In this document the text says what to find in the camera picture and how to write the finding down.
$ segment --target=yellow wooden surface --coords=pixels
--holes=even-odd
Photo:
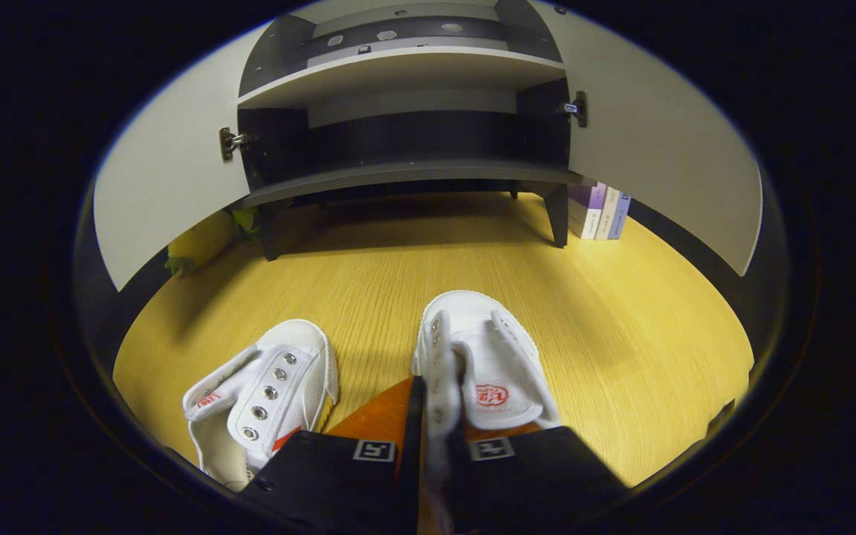
[[[237,244],[154,296],[123,340],[114,380],[133,413],[191,463],[181,396],[271,326],[305,318],[335,346],[330,429],[409,374],[425,305],[466,288],[527,328],[564,423],[635,485],[703,438],[744,394],[752,355],[718,291],[628,220],[621,240],[551,244],[540,199],[414,195],[300,207],[283,255]]]

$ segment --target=white canvas shoe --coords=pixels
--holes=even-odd
[[[337,399],[325,333],[289,320],[187,390],[183,405],[201,470],[240,491],[296,431],[319,430]]]
[[[560,426],[560,411],[531,336],[500,302],[475,291],[449,291],[428,304],[412,373],[424,377],[427,392],[424,483],[449,533],[441,488],[450,477],[448,436],[461,414],[478,429],[530,422],[549,429]]]

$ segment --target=metal hinge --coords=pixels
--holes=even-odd
[[[224,161],[233,159],[233,150],[237,146],[245,145],[249,141],[247,134],[241,133],[237,135],[230,131],[229,126],[224,126],[220,129],[220,155],[224,157]]]
[[[577,125],[581,129],[587,128],[590,123],[590,108],[587,106],[587,94],[584,91],[577,91],[577,99],[574,102],[564,103],[563,111],[576,117]]]

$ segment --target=cabinet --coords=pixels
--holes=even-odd
[[[563,105],[578,92],[573,118]],[[222,129],[242,135],[223,157]],[[543,196],[562,246],[566,185],[599,180],[743,274],[761,223],[757,169],[681,75],[551,4],[328,0],[242,35],[152,99],[99,170],[95,226],[120,289],[228,204],[271,222],[333,190],[480,180]]]

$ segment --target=white cabinet door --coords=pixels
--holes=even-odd
[[[170,82],[106,155],[94,185],[94,226],[119,290],[187,228],[249,193],[239,153],[228,162],[221,158],[218,130],[237,132],[240,78],[267,26]]]
[[[560,49],[571,99],[575,91],[588,97],[588,128],[571,121],[570,170],[636,197],[744,275],[761,226],[762,184],[734,126],[649,52],[573,11],[530,3]]]

